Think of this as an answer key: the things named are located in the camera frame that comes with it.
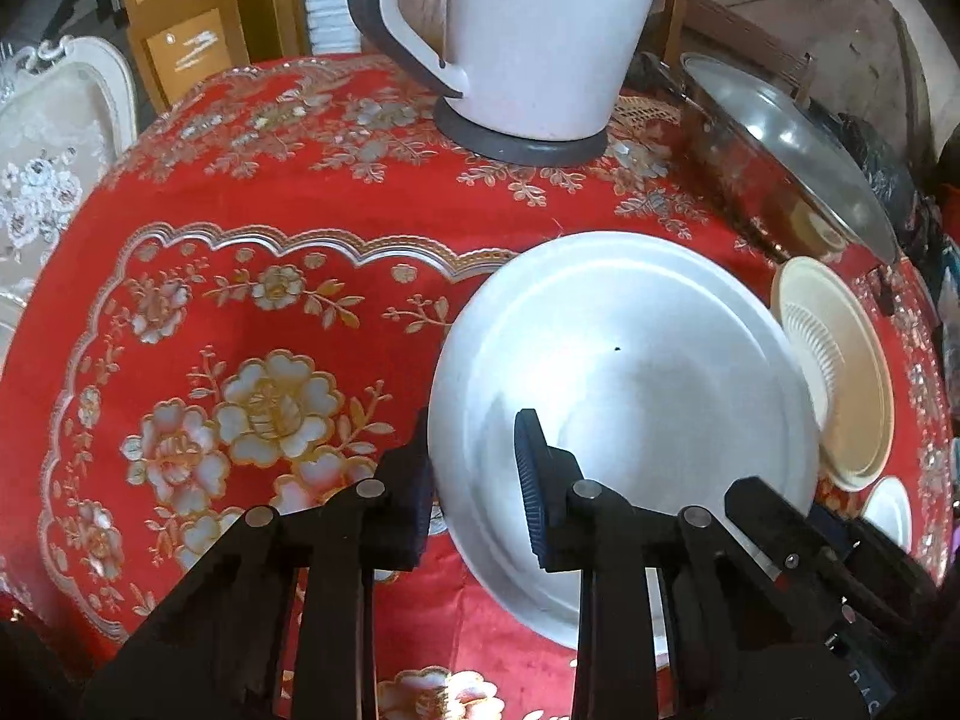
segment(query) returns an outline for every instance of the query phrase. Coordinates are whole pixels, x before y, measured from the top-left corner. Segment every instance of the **wooden cabinet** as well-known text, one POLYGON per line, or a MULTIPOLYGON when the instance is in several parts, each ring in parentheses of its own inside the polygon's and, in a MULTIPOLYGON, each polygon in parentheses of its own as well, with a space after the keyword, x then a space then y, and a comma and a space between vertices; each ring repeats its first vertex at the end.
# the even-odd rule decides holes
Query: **wooden cabinet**
POLYGON ((308 52, 302 0, 124 0, 137 69, 157 111, 227 68, 308 52))

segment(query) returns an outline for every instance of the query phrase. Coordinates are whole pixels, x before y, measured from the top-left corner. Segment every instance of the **white jug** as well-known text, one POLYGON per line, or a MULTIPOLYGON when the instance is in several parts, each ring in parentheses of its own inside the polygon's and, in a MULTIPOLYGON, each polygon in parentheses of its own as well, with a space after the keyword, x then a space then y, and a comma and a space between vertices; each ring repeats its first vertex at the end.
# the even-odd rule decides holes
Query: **white jug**
POLYGON ((440 95, 436 121, 472 151, 572 165, 606 148, 652 0, 446 0, 445 57, 397 0, 347 0, 358 28, 440 95))

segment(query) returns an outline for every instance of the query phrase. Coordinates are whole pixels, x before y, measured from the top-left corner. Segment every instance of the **floral tablecloth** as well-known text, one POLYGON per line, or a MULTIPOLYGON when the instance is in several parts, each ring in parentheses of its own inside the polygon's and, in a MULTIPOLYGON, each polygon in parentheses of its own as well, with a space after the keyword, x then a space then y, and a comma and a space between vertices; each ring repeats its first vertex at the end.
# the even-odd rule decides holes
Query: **floral tablecloth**
MULTIPOLYGON (((242 68, 127 152, 42 274, 0 381, 0 589, 107 658, 244 509, 322 504, 405 442, 459 310, 540 242, 657 235, 768 295, 773 265, 713 210, 676 109, 634 101, 605 156, 535 170, 450 143, 432 103, 378 56, 242 68)), ((939 577, 949 423, 909 264, 894 282, 893 319, 853 287, 893 375, 888 473, 939 577)), ((848 514, 865 497, 819 495, 848 514)), ((383 716, 569 714, 575 654, 498 608, 439 509, 431 533, 421 568, 376 591, 383 716)))

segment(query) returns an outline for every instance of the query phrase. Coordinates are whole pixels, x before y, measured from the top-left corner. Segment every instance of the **beige plastic lid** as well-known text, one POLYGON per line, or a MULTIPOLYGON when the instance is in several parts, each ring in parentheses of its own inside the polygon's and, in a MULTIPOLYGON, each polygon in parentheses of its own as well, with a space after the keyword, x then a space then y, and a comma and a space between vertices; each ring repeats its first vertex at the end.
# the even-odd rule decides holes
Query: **beige plastic lid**
POLYGON ((771 310, 793 347, 820 428, 821 461, 842 490, 874 483, 890 457, 890 370, 870 317, 827 266, 795 257, 774 278, 771 310))

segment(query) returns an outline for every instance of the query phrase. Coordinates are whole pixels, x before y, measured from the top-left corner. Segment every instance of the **black plastic bag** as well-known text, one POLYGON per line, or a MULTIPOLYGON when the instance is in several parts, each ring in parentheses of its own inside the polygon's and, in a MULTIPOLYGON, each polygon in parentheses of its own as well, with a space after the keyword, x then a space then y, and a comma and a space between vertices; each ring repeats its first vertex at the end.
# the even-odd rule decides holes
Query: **black plastic bag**
POLYGON ((870 122, 848 114, 839 119, 840 142, 867 178, 896 240, 936 301, 944 273, 944 229, 936 200, 917 189, 906 163, 870 122))

